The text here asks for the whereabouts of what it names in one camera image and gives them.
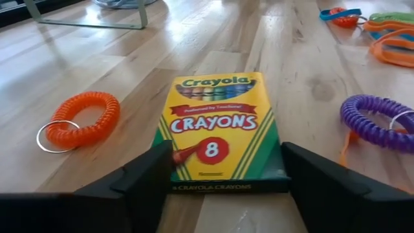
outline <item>crayola crayon box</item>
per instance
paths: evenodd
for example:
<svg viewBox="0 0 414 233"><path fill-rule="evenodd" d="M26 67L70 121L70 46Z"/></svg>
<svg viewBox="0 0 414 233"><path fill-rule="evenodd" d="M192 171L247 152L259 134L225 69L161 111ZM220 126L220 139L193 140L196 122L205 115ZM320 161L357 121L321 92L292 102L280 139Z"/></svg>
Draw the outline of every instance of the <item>crayola crayon box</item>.
<svg viewBox="0 0 414 233"><path fill-rule="evenodd" d="M287 192L261 73L178 77L153 145L172 140L172 192Z"/></svg>

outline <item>spiral keychain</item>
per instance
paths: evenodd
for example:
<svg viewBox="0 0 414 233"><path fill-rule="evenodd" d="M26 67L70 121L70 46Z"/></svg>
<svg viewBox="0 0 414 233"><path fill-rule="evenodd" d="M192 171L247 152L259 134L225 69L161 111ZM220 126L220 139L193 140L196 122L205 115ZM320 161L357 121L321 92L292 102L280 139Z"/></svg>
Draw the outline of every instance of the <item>spiral keychain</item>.
<svg viewBox="0 0 414 233"><path fill-rule="evenodd" d="M82 110L90 106L101 106L105 108L103 114L92 126L79 128L71 120ZM64 101L53 114L51 122L43 126L36 136L39 147L50 153L63 153L78 146L94 144L108 137L115 128L120 116L120 105L118 100L111 94L89 91L78 94ZM68 129L68 124L77 129ZM40 133L46 128L46 138L56 146L65 148L64 151L51 151L40 144Z"/></svg>
<svg viewBox="0 0 414 233"><path fill-rule="evenodd" d="M342 7L336 7L330 10L322 10L319 14L319 17L324 21L331 20L339 27L353 28L357 25L364 24L364 22L359 23L359 19L364 19L364 21L367 21L367 18L361 15L362 13L360 9L347 10Z"/></svg>
<svg viewBox="0 0 414 233"><path fill-rule="evenodd" d="M389 129L381 128L366 116L360 113L366 110L372 114L381 113L390 118ZM374 145L403 153L414 153L414 113L412 109L394 100L360 94L349 97L341 106L342 121L351 128L345 138L345 145L341 152L340 164L346 166L346 152L350 142L362 138ZM394 130L394 122L400 123L404 129Z"/></svg>

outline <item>crayon box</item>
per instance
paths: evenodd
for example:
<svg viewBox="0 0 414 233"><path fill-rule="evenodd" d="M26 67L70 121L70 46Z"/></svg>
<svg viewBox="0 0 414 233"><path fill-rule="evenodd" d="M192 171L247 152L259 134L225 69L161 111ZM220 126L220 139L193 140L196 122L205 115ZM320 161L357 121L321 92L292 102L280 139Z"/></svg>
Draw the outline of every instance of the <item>crayon box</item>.
<svg viewBox="0 0 414 233"><path fill-rule="evenodd" d="M153 141L173 143L172 192L287 192L261 73L178 77Z"/></svg>

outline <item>red circle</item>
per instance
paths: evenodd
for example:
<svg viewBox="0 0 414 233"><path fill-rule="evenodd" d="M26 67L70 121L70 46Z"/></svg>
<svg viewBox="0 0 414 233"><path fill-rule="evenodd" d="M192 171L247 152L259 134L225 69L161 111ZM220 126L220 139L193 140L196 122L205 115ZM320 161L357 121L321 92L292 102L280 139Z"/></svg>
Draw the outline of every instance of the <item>red circle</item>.
<svg viewBox="0 0 414 233"><path fill-rule="evenodd" d="M197 157L204 164L214 165L223 161L229 152L228 143L219 137L209 137L199 143Z"/></svg>

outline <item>purple spiral keychain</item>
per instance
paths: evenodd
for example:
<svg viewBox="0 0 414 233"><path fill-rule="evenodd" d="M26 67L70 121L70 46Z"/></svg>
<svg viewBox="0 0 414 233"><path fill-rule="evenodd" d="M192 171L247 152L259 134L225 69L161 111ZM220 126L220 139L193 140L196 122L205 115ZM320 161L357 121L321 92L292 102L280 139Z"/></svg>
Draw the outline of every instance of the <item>purple spiral keychain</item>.
<svg viewBox="0 0 414 233"><path fill-rule="evenodd" d="M392 118L389 129L376 125L360 110L372 114L382 113ZM359 137L383 148L414 153L414 115L409 113L414 113L414 110L394 100L366 94L351 96L341 106L342 121ZM394 121L400 123L408 133L393 130Z"/></svg>

